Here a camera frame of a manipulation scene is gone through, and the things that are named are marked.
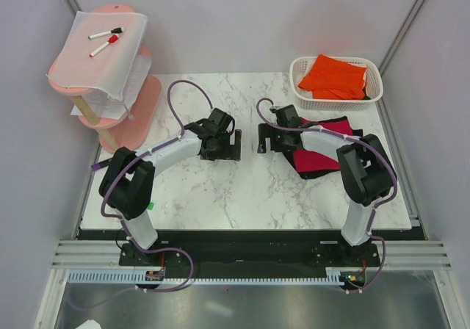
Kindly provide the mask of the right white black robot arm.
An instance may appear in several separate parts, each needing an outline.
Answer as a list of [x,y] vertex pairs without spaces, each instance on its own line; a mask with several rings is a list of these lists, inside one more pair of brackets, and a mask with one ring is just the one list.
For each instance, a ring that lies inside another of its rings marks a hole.
[[303,150],[339,164],[350,202],[341,228],[343,242],[336,247],[336,256],[342,264],[354,265],[363,256],[361,245],[372,239],[378,207],[397,194],[397,175],[380,139],[373,134],[360,137],[340,133],[320,122],[304,122],[292,105],[272,107],[274,123],[263,116],[260,104],[256,104],[256,111],[262,120],[258,125],[258,153],[266,153],[270,145],[270,150],[276,153]]

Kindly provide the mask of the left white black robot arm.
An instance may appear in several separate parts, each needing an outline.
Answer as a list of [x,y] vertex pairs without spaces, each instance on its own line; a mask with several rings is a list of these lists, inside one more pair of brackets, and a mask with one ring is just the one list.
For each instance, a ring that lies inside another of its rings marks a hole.
[[194,156],[202,160],[241,159],[242,131],[235,119],[215,108],[207,118],[188,123],[181,132],[152,148],[115,151],[98,188],[103,198],[101,214],[120,221],[130,241],[136,245],[136,257],[153,265],[161,257],[155,242],[158,233],[148,214],[154,179],[167,169]]

